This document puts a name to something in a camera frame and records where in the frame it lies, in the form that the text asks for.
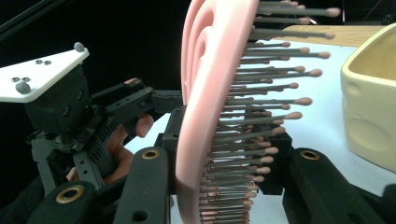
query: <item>hairbrush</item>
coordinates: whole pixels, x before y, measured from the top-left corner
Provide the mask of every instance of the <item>hairbrush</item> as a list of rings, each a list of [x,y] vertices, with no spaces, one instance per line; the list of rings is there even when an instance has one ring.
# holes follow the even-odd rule
[[[257,29],[255,23],[308,24],[308,16],[339,13],[338,8],[307,9],[291,1],[191,1],[181,59],[187,108],[176,164],[177,202],[184,223],[249,223],[250,199],[258,189],[255,182],[262,182],[262,175],[270,172],[265,164],[278,151],[268,137],[285,132],[279,126],[285,119],[302,117],[300,112],[273,116],[272,111],[312,103],[308,97],[259,100],[253,96],[298,88],[295,82],[276,85],[278,79],[322,73],[305,71],[303,66],[266,64],[292,57],[330,57],[328,52],[310,52],[309,48],[291,49],[289,42],[266,41],[278,36],[330,39],[334,34]],[[257,124],[265,129],[255,130]]]

